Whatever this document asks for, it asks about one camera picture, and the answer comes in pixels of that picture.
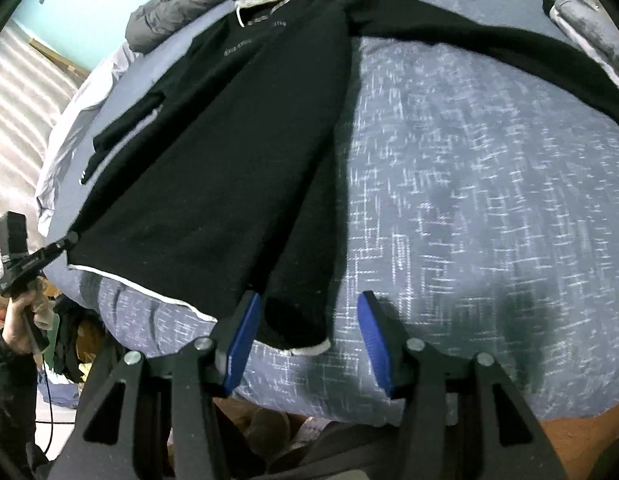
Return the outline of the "person's left forearm black sleeve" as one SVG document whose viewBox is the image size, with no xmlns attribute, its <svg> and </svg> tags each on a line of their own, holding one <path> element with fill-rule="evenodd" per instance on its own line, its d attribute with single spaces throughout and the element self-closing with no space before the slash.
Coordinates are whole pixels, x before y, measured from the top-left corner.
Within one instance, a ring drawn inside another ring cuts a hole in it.
<svg viewBox="0 0 619 480">
<path fill-rule="evenodd" d="M 0 334 L 0 479 L 33 479 L 28 452 L 35 444 L 37 369 Z"/>
</svg>

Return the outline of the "person's left hand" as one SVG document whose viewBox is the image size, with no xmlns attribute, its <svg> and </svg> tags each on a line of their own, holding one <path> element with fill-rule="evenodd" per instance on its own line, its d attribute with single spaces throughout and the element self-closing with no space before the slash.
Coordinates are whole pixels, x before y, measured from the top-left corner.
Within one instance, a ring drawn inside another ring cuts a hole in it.
<svg viewBox="0 0 619 480">
<path fill-rule="evenodd" d="M 17 354 L 41 354 L 49 347 L 53 311 L 42 278 L 6 297 L 2 338 Z"/>
</svg>

